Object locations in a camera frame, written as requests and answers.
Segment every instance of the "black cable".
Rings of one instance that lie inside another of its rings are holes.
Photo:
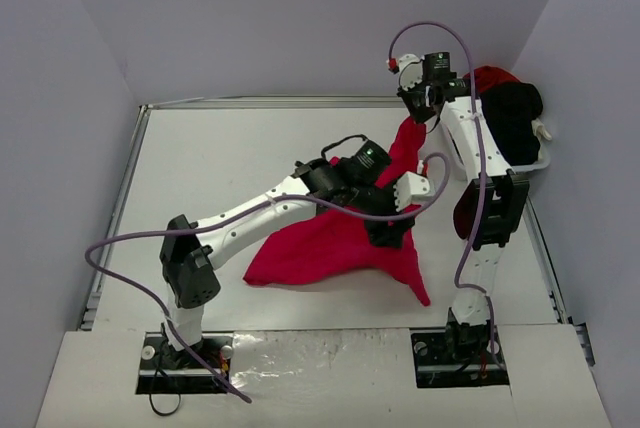
[[[173,414],[175,414],[179,409],[180,406],[182,406],[182,394],[180,393],[180,391],[178,390],[178,385],[173,381],[173,379],[167,375],[167,373],[161,368],[162,365],[162,355],[163,355],[163,349],[164,349],[164,344],[167,342],[166,338],[164,340],[162,340],[162,343],[160,344],[160,348],[158,349],[158,361],[156,363],[156,371],[153,373],[153,378],[151,378],[151,384],[149,385],[149,405],[151,405],[151,410],[158,416],[162,416],[162,417],[167,417],[167,416],[171,416]],[[178,395],[178,405],[172,410],[172,411],[160,411],[156,408],[156,405],[153,403],[153,386],[155,385],[155,381],[158,378],[158,375],[161,375],[165,380],[167,380],[169,383],[171,383],[176,391],[176,394]]]
[[[352,140],[354,138],[360,138],[362,141],[367,141],[369,138],[367,138],[365,135],[350,135],[347,136],[346,138],[341,139],[340,141],[336,141],[335,143],[331,143],[330,145],[325,146],[321,151],[320,151],[320,156],[322,156],[322,158],[324,158],[325,160],[327,159],[327,152],[329,150],[333,150],[335,147],[340,146],[342,143],[344,143],[345,141],[348,140]]]
[[[433,133],[433,130],[435,130],[435,129],[436,129],[436,127],[437,127],[439,124],[440,124],[440,117],[438,116],[438,117],[436,118],[436,123],[435,123],[435,125],[433,125],[433,127],[431,127],[431,129],[430,129],[429,131],[427,131],[427,135],[429,135],[429,134]]]
[[[171,415],[175,414],[180,409],[180,406],[182,405],[182,394],[181,393],[176,393],[178,395],[178,405],[172,411],[160,411],[160,410],[158,410],[156,408],[156,405],[153,404],[153,385],[154,385],[154,383],[156,381],[156,378],[158,377],[158,374],[162,375],[162,377],[164,379],[166,379],[167,381],[169,381],[170,383],[173,383],[173,386],[176,388],[176,392],[178,391],[177,386],[175,385],[175,383],[171,379],[171,377],[169,375],[167,375],[165,373],[165,371],[158,366],[158,367],[156,367],[156,371],[153,374],[153,378],[151,379],[151,386],[149,388],[149,405],[151,405],[151,410],[153,410],[153,412],[156,415],[162,416],[162,417],[171,416]]]
[[[482,350],[483,349],[484,349],[484,346],[482,345],[482,342],[478,343],[478,351],[476,351],[475,354],[473,354],[469,358],[467,358],[463,362],[463,364],[459,368],[457,368],[456,371],[454,371],[454,373],[462,373],[464,370],[469,368],[469,365],[473,362],[473,360],[475,360],[478,356],[480,356],[482,354]]]

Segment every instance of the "red connector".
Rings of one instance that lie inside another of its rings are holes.
[[[398,71],[398,62],[396,61],[395,58],[390,58],[389,60],[387,60],[387,66],[389,67],[389,71],[391,73],[397,74]]]

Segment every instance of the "screw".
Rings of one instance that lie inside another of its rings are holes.
[[[427,344],[424,341],[419,341],[413,345],[413,352],[416,355],[425,356],[428,353]]]
[[[153,358],[155,354],[156,354],[155,348],[151,345],[147,345],[144,348],[142,348],[142,354],[140,356],[142,357],[143,360],[149,361]]]
[[[233,357],[233,346],[224,345],[220,348],[220,356],[225,360],[230,360]]]

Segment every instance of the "white wall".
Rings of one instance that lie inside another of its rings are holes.
[[[556,135],[534,205],[615,427],[640,426],[640,0],[550,0],[516,75]]]
[[[0,425],[24,428],[77,326],[136,109],[80,0],[0,13]]]
[[[547,0],[82,0],[141,101],[267,93],[394,94],[388,44],[449,23],[477,61],[511,66]],[[435,28],[400,50],[460,49]]]

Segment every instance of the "white panel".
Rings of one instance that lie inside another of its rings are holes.
[[[343,136],[365,133],[388,147],[406,110],[390,108],[157,111],[151,115],[120,232],[158,229],[186,213],[199,219],[238,205],[292,172],[295,160],[317,157]],[[355,151],[353,142],[337,150]],[[440,149],[438,130],[424,153]],[[442,167],[430,168],[439,182]],[[360,271],[321,283],[253,288],[242,276],[256,244],[217,272],[220,295],[206,305],[205,330],[334,329],[443,326],[453,300],[453,272],[462,253],[452,210],[464,184],[452,181],[442,200],[418,218],[414,238],[432,300],[425,308],[411,290],[377,271]],[[111,268],[164,293],[161,241],[123,243]],[[495,289],[498,323],[554,323],[542,275],[524,223],[505,249]],[[107,280],[95,329],[157,330],[155,304],[120,282]]]
[[[572,326],[505,326],[500,340],[522,428],[610,428]]]
[[[515,65],[554,135],[532,196],[573,319],[586,322],[607,412],[640,426],[640,0],[549,0]]]
[[[189,395],[160,419],[134,394],[140,334],[68,333],[37,428],[517,427],[509,387],[417,389],[407,330],[240,333],[234,346],[232,379],[253,404]]]
[[[83,0],[143,101],[269,93],[393,94],[386,50],[405,24],[451,24],[477,63],[510,67],[547,0]],[[399,53],[450,50],[421,28]]]
[[[168,419],[135,395],[140,333],[68,333],[38,428],[69,426],[610,428],[573,327],[501,329],[511,385],[417,389],[408,330],[236,333],[233,382]],[[163,409],[175,397],[156,397]]]
[[[84,307],[136,109],[80,0],[0,13],[0,425],[23,428]]]

